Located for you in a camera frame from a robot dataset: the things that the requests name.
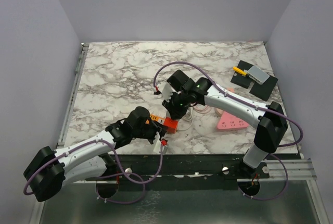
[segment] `marble table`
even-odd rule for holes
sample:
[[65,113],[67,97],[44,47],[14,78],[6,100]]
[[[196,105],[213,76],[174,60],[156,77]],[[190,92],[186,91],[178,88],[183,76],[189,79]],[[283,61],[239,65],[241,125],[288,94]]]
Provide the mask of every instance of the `marble table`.
[[[137,106],[152,114],[165,116],[162,97],[153,95],[156,71],[172,61],[187,61],[204,69],[219,85],[234,88],[235,93],[262,102],[230,80],[233,66],[240,60],[259,66],[274,75],[263,42],[106,42],[91,43],[83,68],[65,146],[94,136],[107,125],[127,115]],[[190,66],[165,68],[158,81],[165,81],[176,69],[197,80],[202,75]],[[278,87],[268,103],[282,104]],[[219,116],[214,110],[206,115],[195,112],[187,131],[168,134],[169,154],[243,154],[253,142],[255,129],[219,132]],[[293,142],[290,130],[282,144]],[[297,148],[279,148],[278,153],[297,153]],[[153,145],[136,139],[118,150],[119,154],[153,154]]]

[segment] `yellow handle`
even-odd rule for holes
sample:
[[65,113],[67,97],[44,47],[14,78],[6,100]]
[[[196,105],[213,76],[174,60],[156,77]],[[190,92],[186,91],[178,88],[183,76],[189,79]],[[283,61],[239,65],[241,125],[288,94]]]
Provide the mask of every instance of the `yellow handle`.
[[240,73],[242,76],[247,75],[243,70],[241,70],[240,68],[237,68],[236,66],[234,66],[234,71],[236,71],[237,73]]

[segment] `pink block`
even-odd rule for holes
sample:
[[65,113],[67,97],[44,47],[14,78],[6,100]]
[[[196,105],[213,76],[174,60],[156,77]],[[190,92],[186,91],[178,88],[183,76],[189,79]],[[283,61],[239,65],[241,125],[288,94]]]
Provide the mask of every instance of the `pink block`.
[[219,123],[217,124],[217,129],[220,131],[230,131],[246,129],[248,126],[249,124],[242,119],[233,116],[228,112],[223,112]]

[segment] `gray wall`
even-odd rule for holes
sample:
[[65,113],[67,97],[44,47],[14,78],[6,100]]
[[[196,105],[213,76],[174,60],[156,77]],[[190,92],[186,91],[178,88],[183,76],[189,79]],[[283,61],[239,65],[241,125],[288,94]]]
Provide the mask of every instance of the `gray wall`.
[[82,42],[267,41],[290,0],[60,0]]
[[333,222],[333,0],[291,0],[267,44],[289,116],[304,128]]
[[59,0],[0,5],[0,219],[28,223],[23,171],[57,143],[81,46]]

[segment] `black pad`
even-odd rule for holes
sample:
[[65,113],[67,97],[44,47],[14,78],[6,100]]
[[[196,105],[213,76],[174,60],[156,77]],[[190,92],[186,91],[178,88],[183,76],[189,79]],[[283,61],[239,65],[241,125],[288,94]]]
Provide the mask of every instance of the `black pad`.
[[271,93],[277,83],[277,78],[270,76],[262,85],[254,83],[250,93],[266,101],[270,98]]
[[[253,66],[252,64],[249,64],[246,61],[239,61],[239,64],[237,65],[237,67],[240,68],[241,70],[249,70],[252,66]],[[253,80],[251,78],[244,77],[237,72],[234,73],[233,78],[231,79],[232,83],[241,86],[245,89],[249,88],[252,81]]]

